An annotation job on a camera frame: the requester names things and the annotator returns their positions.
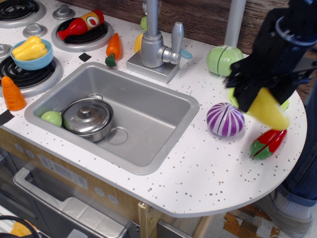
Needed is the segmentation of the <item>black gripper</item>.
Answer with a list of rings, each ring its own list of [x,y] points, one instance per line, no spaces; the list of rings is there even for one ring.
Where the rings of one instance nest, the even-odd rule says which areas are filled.
[[[316,7],[275,8],[268,12],[254,40],[252,53],[231,65],[226,87],[234,87],[241,111],[247,112],[262,87],[282,105],[297,85],[278,84],[295,77],[307,81],[317,64],[305,53],[317,43]]]

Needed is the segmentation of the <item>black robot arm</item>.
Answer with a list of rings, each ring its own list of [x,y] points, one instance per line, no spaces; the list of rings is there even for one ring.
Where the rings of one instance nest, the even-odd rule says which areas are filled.
[[[268,12],[252,53],[233,63],[226,78],[239,109],[247,112],[262,88],[283,104],[300,84],[306,84],[317,62],[305,53],[317,43],[317,2],[291,0],[288,8]]]

